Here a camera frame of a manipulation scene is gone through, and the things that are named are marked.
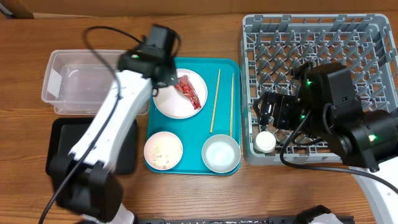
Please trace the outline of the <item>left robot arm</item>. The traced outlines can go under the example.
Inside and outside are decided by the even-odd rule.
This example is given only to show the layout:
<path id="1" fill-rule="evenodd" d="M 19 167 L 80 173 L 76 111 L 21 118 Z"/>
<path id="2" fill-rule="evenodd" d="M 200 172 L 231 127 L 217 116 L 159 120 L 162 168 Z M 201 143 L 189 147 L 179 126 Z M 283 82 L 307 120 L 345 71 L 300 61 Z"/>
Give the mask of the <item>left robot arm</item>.
<path id="1" fill-rule="evenodd" d="M 81 215 L 86 223 L 138 223 L 137 215 L 123 205 L 123 187 L 114 171 L 120 150 L 143 104 L 159 89 L 178 82 L 175 57 L 180 36 L 154 24 L 150 35 L 121 54 L 113 68 L 89 43 L 90 52 L 110 71 L 114 81 L 86 132 L 68 154 L 55 154 L 47 163 L 54 194 L 42 212 L 44 222 L 56 203 Z"/>

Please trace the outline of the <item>red snack wrapper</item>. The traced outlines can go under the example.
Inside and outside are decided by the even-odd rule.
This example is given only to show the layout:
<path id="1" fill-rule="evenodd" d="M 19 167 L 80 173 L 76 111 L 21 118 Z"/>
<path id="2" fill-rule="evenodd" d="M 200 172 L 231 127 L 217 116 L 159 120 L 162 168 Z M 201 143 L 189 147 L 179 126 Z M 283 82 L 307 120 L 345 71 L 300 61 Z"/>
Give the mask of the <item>red snack wrapper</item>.
<path id="1" fill-rule="evenodd" d="M 187 75 L 179 77 L 178 84 L 174 87 L 180 94 L 190 100 L 193 109 L 201 108 L 199 97 Z"/>

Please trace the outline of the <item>white cup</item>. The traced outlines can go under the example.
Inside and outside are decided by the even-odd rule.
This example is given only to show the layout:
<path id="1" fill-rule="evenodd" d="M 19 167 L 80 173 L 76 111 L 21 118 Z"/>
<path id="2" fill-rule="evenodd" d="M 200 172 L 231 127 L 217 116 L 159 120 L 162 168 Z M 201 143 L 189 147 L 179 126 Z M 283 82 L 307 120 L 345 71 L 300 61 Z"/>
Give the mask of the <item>white cup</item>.
<path id="1" fill-rule="evenodd" d="M 261 131 L 255 138 L 254 148 L 263 153 L 271 153 L 276 146 L 275 136 L 268 131 Z"/>

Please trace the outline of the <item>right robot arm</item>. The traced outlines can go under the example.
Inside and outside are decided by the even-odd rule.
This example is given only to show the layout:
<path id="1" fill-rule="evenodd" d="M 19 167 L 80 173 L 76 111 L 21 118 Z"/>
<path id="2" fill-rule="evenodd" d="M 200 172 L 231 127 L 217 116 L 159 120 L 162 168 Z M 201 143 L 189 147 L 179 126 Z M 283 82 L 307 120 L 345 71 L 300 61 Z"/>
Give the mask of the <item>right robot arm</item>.
<path id="1" fill-rule="evenodd" d="M 306 62 L 290 72 L 294 95 L 265 91 L 253 103 L 261 125 L 291 130 L 279 157 L 289 167 L 354 175 L 377 223 L 397 223 L 397 110 L 363 111 L 348 67 Z M 284 153 L 304 134 L 325 141 L 343 168 L 295 164 Z"/>

